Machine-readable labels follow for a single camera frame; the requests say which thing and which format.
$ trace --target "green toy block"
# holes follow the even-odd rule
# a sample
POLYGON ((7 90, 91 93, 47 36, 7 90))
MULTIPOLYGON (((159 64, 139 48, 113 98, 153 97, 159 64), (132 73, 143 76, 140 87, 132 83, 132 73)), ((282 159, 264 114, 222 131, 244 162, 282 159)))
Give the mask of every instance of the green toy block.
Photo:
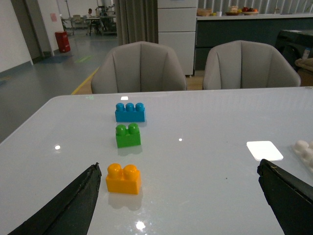
POLYGON ((141 145, 139 126, 131 123, 128 129, 125 125, 116 127, 116 143, 118 148, 141 145))

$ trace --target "red trash bin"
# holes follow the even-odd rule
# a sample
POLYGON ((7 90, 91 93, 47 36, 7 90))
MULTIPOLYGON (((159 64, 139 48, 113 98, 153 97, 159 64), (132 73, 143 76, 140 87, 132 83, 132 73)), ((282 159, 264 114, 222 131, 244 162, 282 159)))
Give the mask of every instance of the red trash bin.
POLYGON ((68 37, 66 32, 55 32, 55 38, 57 39, 60 52, 70 51, 68 37))

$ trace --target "toy block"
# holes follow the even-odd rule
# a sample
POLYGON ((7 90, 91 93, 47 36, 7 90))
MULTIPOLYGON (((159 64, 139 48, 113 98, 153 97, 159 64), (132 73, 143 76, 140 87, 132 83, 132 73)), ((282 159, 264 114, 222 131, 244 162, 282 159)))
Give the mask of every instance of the toy block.
POLYGON ((116 122, 145 122, 146 109, 143 103, 134 104, 128 103, 126 107, 124 104, 118 103, 115 110, 116 122))
POLYGON ((136 123, 129 124, 128 129, 125 125, 118 125, 115 136, 118 148, 141 145, 139 126, 136 123))
POLYGON ((106 182, 109 192, 139 194, 140 170, 135 165, 127 165, 122 169, 120 164, 113 163, 108 167, 106 182))

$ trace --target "yellow floor line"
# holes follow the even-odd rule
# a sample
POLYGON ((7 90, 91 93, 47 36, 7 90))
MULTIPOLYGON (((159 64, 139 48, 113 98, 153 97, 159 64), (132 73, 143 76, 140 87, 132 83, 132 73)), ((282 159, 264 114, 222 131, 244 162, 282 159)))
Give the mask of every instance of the yellow floor line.
POLYGON ((85 81, 83 81, 83 83, 80 84, 80 85, 72 92, 72 94, 76 94, 76 93, 79 91, 79 89, 81 89, 81 87, 82 87, 83 85, 85 85, 90 79, 92 79, 92 77, 93 77, 94 74, 98 71, 98 69, 99 69, 99 67, 98 67, 85 81))

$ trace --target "chair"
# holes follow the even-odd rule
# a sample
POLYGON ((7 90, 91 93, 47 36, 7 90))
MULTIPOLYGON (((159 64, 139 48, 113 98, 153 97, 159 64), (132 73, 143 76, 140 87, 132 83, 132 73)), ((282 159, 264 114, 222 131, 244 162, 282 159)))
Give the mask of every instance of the chair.
POLYGON ((205 90, 298 87, 300 76, 274 47, 234 41, 212 48, 206 60, 205 90))
POLYGON ((186 89, 186 77, 174 50, 148 42, 113 48, 91 81, 93 94, 186 89))
POLYGON ((74 28, 84 27, 84 20, 80 15, 73 15, 74 28))

